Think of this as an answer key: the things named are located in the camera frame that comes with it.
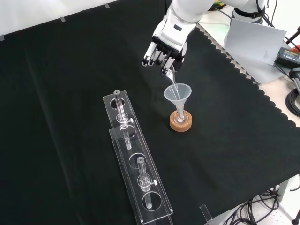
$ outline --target black cloth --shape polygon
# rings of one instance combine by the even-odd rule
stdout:
[[[135,224],[102,100],[126,90],[176,225],[213,217],[300,172],[300,131],[198,30],[176,80],[192,128],[173,132],[169,81],[142,58],[164,1],[122,0],[0,43],[1,224]]]

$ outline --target acrylic stand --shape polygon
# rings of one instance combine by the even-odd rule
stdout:
[[[173,213],[126,91],[103,97],[109,133],[138,224],[172,225]]]

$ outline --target rack hole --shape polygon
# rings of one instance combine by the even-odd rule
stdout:
[[[121,100],[122,100],[122,105],[124,106],[125,105],[125,101],[124,101],[124,99],[122,99],[121,98]],[[111,100],[111,108],[113,108],[113,109],[118,109],[117,108],[117,103],[116,103],[116,99],[114,98],[113,100]]]
[[[144,154],[142,154],[142,153],[135,153],[135,154],[131,155],[130,158],[129,158],[129,165],[132,168],[134,168],[134,169],[138,169],[139,168],[138,165],[137,165],[137,158],[139,158],[139,157],[144,157],[145,164],[147,163],[147,159],[146,159],[146,157],[145,157]]]
[[[147,208],[146,206],[146,197],[150,197],[151,199],[151,208]],[[158,193],[154,191],[147,192],[142,198],[142,205],[148,211],[155,211],[161,206],[161,197]]]
[[[121,138],[125,138],[126,136],[128,136],[129,138],[134,137],[135,136],[135,128],[131,125],[129,125],[126,129],[121,128],[120,136],[121,136]]]

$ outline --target robot finger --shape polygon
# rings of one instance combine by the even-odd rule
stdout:
[[[158,59],[156,60],[156,64],[160,65],[162,61],[165,59],[167,55],[164,54],[163,52],[159,55]]]
[[[162,73],[166,74],[168,72],[168,70],[170,69],[170,67],[172,66],[172,64],[174,63],[175,59],[172,57],[169,57],[167,59],[167,61],[165,62],[164,66],[162,67]]]
[[[161,51],[159,51],[158,49],[155,49],[155,52],[152,54],[151,59],[148,62],[149,66],[153,66],[154,62],[158,59],[158,57],[160,56]]]
[[[143,58],[143,60],[142,60],[142,65],[143,66],[146,67],[148,65],[148,62],[149,62],[150,58],[152,57],[154,51],[156,50],[156,46],[157,46],[157,44],[155,44],[152,41],[149,48],[148,48],[148,50],[147,50],[147,52],[146,52],[146,54],[145,54],[145,56],[144,56],[144,58]]]

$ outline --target robotic hand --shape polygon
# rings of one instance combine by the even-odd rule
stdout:
[[[212,6],[214,0],[173,0],[167,15],[156,27],[152,42],[142,60],[143,66],[161,64],[161,73],[166,75],[173,65],[178,71],[187,51],[187,37],[201,20],[203,14]],[[265,0],[222,0],[223,3],[238,7],[237,10],[253,13],[257,4],[264,7]],[[237,19],[255,22],[256,18],[242,16],[234,12]]]

